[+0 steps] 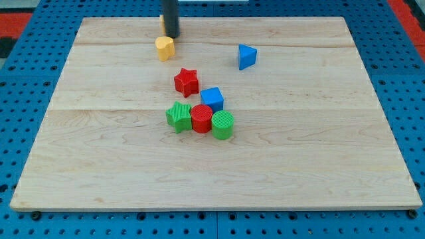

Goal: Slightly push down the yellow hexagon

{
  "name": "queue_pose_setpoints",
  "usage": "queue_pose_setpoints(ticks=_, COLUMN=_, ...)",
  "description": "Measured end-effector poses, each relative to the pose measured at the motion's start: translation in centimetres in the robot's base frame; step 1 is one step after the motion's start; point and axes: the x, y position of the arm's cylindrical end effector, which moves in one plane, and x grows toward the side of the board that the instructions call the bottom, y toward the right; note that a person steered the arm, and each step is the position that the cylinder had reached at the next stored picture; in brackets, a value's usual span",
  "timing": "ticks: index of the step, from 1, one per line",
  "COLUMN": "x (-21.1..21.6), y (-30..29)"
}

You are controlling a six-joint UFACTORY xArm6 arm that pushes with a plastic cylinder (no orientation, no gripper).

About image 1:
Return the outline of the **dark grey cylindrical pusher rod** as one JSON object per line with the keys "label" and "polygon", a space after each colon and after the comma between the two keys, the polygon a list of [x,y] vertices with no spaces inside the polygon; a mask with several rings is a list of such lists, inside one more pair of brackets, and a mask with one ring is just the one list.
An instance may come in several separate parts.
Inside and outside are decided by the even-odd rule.
{"label": "dark grey cylindrical pusher rod", "polygon": [[165,34],[173,39],[180,35],[178,0],[161,0]]}

